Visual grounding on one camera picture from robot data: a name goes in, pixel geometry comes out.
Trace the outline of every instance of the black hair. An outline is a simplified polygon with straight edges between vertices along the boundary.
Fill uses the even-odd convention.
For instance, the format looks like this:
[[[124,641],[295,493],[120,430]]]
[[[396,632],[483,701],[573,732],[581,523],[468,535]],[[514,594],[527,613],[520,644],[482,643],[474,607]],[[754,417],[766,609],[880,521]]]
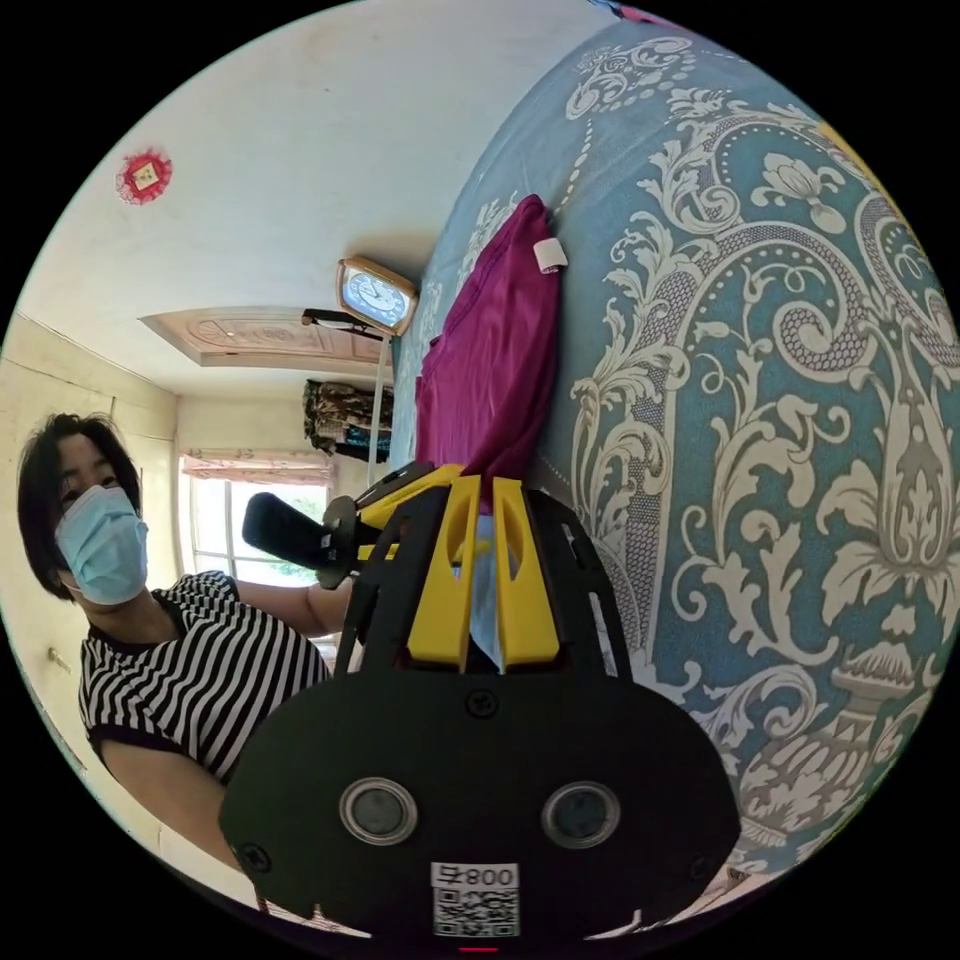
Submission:
[[[73,595],[60,582],[58,571],[68,570],[54,531],[63,516],[63,478],[60,441],[86,437],[113,469],[117,484],[140,514],[140,478],[130,455],[117,437],[113,421],[103,414],[81,417],[57,413],[36,430],[20,455],[17,480],[17,521],[27,562],[37,582],[60,600]]]

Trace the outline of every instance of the window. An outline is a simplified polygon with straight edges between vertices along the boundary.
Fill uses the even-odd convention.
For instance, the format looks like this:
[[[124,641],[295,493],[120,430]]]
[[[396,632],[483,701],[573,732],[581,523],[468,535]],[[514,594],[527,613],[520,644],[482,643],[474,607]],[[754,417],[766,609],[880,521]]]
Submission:
[[[222,570],[236,580],[278,587],[316,583],[312,570],[278,560],[244,542],[243,517],[255,493],[272,493],[317,522],[327,509],[327,488],[292,484],[189,479],[190,539],[197,573]]]

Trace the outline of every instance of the black and white striped shirt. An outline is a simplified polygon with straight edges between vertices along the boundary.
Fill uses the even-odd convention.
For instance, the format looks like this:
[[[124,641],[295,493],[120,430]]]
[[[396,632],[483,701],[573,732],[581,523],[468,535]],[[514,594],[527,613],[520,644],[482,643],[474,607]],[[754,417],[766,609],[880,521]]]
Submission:
[[[243,745],[281,703],[327,678],[319,650],[241,603],[223,573],[183,577],[153,594],[180,639],[121,643],[91,627],[81,651],[80,713],[94,750],[115,740],[184,753],[222,783]]]

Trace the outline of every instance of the face mask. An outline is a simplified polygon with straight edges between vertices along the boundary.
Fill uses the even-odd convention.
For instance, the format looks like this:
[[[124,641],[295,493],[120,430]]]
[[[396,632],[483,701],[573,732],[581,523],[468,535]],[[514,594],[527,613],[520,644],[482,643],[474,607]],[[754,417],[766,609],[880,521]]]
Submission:
[[[91,603],[132,600],[147,582],[147,525],[119,487],[91,487],[54,533],[57,546]]]

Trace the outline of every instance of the patterned bedspread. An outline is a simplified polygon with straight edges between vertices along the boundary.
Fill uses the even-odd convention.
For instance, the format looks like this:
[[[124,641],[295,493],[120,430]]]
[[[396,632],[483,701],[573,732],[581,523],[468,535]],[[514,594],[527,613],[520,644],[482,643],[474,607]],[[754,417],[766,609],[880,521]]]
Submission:
[[[528,93],[464,187],[399,345],[395,464],[429,341],[529,193],[570,262],[530,483],[592,534],[636,682],[721,753],[731,862],[779,872],[869,796],[953,642],[952,319],[891,199],[808,107],[703,38],[618,21]]]

